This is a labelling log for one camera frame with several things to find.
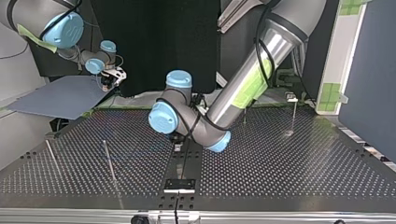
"metal pegboard surface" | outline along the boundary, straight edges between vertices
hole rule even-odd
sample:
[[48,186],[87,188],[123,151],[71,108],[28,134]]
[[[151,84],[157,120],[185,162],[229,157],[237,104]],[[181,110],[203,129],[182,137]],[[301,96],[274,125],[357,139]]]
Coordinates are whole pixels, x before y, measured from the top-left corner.
[[50,142],[56,160],[44,149],[7,168],[0,176],[0,205],[18,199],[24,206],[41,198],[38,207],[158,209],[167,203],[163,183],[173,147],[149,127],[148,115],[146,110],[95,112]]
[[396,174],[311,108],[250,109],[232,133],[187,162],[193,210],[396,213]]

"white wall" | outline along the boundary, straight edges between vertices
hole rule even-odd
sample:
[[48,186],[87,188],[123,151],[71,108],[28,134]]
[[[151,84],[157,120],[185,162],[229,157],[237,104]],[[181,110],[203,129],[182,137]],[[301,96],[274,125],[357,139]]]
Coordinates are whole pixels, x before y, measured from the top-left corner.
[[[0,58],[17,54],[26,42],[0,24]],[[18,97],[45,85],[30,49],[0,60],[0,170],[21,154],[38,146],[50,132],[50,118],[13,113],[4,109]]]
[[[365,9],[366,5],[362,5],[357,15],[339,15],[337,17],[332,33],[332,41],[327,62],[320,84],[318,102],[321,102],[322,89],[325,83],[341,84],[340,93],[344,94]],[[337,104],[335,111],[331,112],[322,111],[317,108],[317,112],[320,115],[338,115],[340,106],[341,103]]]

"ur robot arm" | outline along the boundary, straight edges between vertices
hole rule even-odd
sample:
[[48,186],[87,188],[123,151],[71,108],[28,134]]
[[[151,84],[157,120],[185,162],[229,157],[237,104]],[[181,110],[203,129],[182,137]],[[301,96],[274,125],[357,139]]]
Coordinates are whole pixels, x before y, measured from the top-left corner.
[[[275,70],[295,47],[312,34],[325,4],[326,0],[282,0],[274,7],[260,36],[270,54],[260,49],[266,74],[271,74],[271,70]],[[223,151],[232,137],[229,128],[248,105],[267,89],[257,56],[253,48],[205,115],[189,107],[190,74],[171,72],[166,78],[162,97],[149,114],[150,126],[159,133],[177,132],[212,151]]]
[[109,40],[98,52],[78,47],[84,31],[84,20],[76,12],[82,0],[0,0],[0,22],[18,33],[21,27],[36,43],[56,48],[56,53],[82,65],[94,75],[102,74],[104,91],[119,86],[126,78],[116,66],[117,46]]

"black curtain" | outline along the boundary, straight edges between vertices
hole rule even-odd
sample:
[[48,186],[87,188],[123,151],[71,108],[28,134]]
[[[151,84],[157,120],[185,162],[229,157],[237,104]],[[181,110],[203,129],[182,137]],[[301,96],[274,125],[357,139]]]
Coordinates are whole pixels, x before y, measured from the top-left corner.
[[219,0],[100,0],[92,7],[104,39],[125,60],[123,96],[163,90],[175,69],[191,73],[195,92],[216,88]]

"sticker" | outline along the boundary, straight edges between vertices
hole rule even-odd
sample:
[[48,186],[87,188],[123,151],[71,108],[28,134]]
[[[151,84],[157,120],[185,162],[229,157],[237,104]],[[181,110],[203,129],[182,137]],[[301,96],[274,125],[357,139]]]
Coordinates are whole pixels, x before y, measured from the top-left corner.
[[50,51],[52,51],[52,53],[55,53],[56,50],[58,49],[55,46],[38,39],[34,34],[32,34],[30,31],[28,31],[26,28],[24,28],[20,24],[18,24],[18,34],[28,37],[33,42],[35,42],[38,46],[41,46],[44,49],[49,49]]
[[[263,60],[262,63],[265,73],[269,77],[271,74],[271,63],[267,59]],[[260,65],[256,63],[245,78],[241,90],[236,94],[233,105],[240,109],[245,109],[253,99],[258,100],[267,89],[268,85],[262,76]]]

